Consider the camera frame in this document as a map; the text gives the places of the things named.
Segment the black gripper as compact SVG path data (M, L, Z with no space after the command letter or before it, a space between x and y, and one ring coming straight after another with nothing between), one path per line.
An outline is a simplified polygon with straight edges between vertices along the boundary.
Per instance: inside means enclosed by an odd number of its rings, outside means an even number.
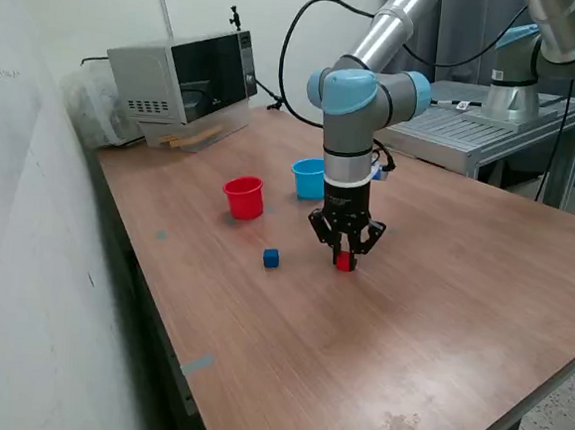
M308 220L321 243L332 249L333 264L342 252L340 232L348 232L349 270L357 268L358 255L366 255L386 231L386 224L370 219L370 182L340 188L324 183L323 209L311 211Z

